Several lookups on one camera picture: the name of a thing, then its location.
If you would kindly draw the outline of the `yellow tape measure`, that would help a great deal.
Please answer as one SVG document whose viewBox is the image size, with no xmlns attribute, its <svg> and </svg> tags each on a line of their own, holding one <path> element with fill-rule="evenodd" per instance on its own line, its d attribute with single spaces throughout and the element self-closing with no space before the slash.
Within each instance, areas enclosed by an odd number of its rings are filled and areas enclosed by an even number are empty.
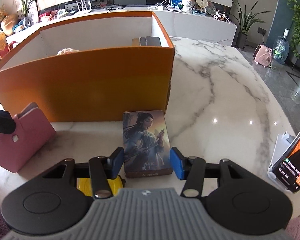
<svg viewBox="0 0 300 240">
<path fill-rule="evenodd" d="M 122 179 L 120 175 L 118 175 L 115 179 L 108 179 L 109 186 L 114 196 L 118 193 L 119 189 L 125 187 L 125 182 L 126 181 Z M 78 178 L 77 189 L 83 192 L 88 197 L 93 196 L 90 178 Z"/>
</svg>

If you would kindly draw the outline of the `illustrated card box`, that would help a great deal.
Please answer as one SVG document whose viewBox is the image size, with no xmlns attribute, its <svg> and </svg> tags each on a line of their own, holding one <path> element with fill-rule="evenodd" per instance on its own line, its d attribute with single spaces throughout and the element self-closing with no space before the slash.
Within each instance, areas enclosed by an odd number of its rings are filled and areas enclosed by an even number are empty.
<svg viewBox="0 0 300 240">
<path fill-rule="evenodd" d="M 163 111 L 123 113 L 123 148 L 127 178 L 172 173 L 170 141 Z"/>
</svg>

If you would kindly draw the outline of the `pink card wallet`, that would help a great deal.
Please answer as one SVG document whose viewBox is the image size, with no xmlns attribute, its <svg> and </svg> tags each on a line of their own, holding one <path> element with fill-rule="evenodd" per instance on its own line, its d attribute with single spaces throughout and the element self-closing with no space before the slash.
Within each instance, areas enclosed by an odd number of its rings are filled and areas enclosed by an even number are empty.
<svg viewBox="0 0 300 240">
<path fill-rule="evenodd" d="M 49 120 L 35 102 L 12 116 L 16 129 L 0 133 L 0 166 L 17 173 L 29 159 L 56 135 Z"/>
</svg>

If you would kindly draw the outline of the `orange juice bottle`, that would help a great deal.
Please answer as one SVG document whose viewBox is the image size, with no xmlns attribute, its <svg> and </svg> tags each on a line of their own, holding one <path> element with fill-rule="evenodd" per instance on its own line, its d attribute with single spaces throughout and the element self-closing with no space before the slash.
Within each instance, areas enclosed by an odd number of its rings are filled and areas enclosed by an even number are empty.
<svg viewBox="0 0 300 240">
<path fill-rule="evenodd" d="M 10 52 L 5 33 L 0 30 L 0 59 Z"/>
</svg>

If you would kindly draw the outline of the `pink flower plush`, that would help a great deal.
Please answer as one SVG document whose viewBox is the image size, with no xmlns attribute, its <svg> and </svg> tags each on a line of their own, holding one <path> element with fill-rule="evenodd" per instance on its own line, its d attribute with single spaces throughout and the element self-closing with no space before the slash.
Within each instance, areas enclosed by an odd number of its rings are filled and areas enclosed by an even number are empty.
<svg viewBox="0 0 300 240">
<path fill-rule="evenodd" d="M 72 53 L 78 53 L 79 50 L 73 49 L 73 48 L 64 48 L 62 50 L 59 50 L 57 55 L 66 55 L 66 54 L 72 54 Z"/>
</svg>

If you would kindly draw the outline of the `brown round vase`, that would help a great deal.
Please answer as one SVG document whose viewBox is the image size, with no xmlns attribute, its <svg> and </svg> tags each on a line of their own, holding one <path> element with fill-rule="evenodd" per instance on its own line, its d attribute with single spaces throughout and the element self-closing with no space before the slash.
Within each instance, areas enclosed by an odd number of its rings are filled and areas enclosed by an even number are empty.
<svg viewBox="0 0 300 240">
<path fill-rule="evenodd" d="M 13 34 L 13 27 L 18 23 L 17 14 L 7 15 L 1 22 L 2 31 L 6 36 L 11 36 Z"/>
</svg>

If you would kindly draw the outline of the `smartphone on white stand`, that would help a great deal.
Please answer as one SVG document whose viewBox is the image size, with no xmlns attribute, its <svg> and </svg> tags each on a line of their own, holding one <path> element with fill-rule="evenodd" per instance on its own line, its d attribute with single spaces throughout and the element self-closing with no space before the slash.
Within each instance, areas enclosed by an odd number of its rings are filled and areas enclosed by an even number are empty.
<svg viewBox="0 0 300 240">
<path fill-rule="evenodd" d="M 300 131 L 296 136 L 288 132 L 277 136 L 267 175 L 284 191 L 300 191 Z"/>
</svg>

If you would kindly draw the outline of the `orange cardboard storage box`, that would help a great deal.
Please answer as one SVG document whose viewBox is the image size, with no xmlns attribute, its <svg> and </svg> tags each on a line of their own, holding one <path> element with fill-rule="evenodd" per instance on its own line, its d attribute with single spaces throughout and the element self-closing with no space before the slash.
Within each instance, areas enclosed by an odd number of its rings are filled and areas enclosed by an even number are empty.
<svg viewBox="0 0 300 240">
<path fill-rule="evenodd" d="M 0 104 L 8 112 L 35 102 L 51 122 L 79 122 L 166 110 L 175 54 L 170 38 L 165 47 L 140 46 L 135 38 L 130 46 L 57 55 L 38 37 L 0 60 Z"/>
</svg>

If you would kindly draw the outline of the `grey box inside bin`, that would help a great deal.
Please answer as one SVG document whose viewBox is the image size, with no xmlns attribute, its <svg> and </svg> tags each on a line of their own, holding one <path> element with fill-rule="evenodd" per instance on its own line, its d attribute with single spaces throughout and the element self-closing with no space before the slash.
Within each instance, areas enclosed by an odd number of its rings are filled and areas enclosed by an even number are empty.
<svg viewBox="0 0 300 240">
<path fill-rule="evenodd" d="M 148 47 L 160 47 L 161 41 L 159 37 L 155 36 L 146 36 L 139 38 L 140 46 L 148 46 Z"/>
</svg>

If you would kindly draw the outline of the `pink small heater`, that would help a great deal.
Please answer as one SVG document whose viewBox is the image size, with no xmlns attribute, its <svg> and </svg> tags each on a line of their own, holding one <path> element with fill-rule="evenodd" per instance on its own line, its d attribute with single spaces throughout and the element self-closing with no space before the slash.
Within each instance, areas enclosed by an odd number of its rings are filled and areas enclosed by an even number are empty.
<svg viewBox="0 0 300 240">
<path fill-rule="evenodd" d="M 270 67 L 273 59 L 273 51 L 271 48 L 259 44 L 253 53 L 253 59 L 256 64 L 260 64 L 264 66 L 264 68 Z"/>
</svg>

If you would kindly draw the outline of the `white wifi router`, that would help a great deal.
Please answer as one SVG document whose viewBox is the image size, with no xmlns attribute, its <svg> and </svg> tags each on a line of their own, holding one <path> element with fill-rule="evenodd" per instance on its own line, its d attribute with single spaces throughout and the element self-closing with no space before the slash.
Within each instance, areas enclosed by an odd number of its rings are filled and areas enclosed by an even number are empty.
<svg viewBox="0 0 300 240">
<path fill-rule="evenodd" d="M 77 12 L 76 15 L 88 14 L 92 11 L 92 0 L 80 0 L 76 1 Z"/>
</svg>

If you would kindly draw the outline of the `white marble TV cabinet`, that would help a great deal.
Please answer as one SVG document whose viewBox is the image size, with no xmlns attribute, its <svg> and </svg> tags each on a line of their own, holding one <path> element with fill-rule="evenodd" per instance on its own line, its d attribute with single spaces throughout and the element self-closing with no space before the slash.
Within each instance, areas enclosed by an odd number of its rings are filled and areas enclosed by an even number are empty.
<svg viewBox="0 0 300 240">
<path fill-rule="evenodd" d="M 144 10 L 97 11 L 37 23 L 8 37 L 18 45 L 32 34 L 38 35 L 53 53 L 63 48 L 86 50 L 132 45 L 135 38 L 155 36 L 167 46 L 169 37 L 190 38 L 230 46 L 237 27 L 212 17 L 183 12 Z"/>
</svg>

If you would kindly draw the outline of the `blue water jug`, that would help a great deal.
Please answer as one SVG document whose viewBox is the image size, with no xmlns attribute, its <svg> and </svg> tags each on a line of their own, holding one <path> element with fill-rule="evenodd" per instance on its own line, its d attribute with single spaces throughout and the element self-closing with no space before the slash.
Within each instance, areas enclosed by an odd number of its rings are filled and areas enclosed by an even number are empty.
<svg viewBox="0 0 300 240">
<path fill-rule="evenodd" d="M 289 30 L 286 28 L 283 36 L 279 37 L 273 45 L 273 59 L 280 64 L 285 63 L 289 54 L 289 42 L 287 41 L 288 34 Z"/>
</svg>

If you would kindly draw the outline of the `potted green floor plant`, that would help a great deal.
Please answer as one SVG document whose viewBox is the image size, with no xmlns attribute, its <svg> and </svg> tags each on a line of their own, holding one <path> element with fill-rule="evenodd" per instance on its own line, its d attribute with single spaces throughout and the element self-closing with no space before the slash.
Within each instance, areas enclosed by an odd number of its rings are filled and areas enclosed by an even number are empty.
<svg viewBox="0 0 300 240">
<path fill-rule="evenodd" d="M 242 8 L 238 0 L 231 0 L 231 1 L 232 1 L 232 5 L 237 10 L 237 16 L 234 14 L 232 14 L 232 16 L 236 19 L 239 27 L 236 47 L 243 50 L 251 26 L 256 23 L 265 22 L 264 20 L 258 18 L 258 15 L 266 14 L 269 13 L 270 11 L 253 12 L 254 8 L 258 4 L 258 1 L 256 1 L 249 10 L 247 9 L 246 5 L 244 6 L 244 8 Z"/>
</svg>

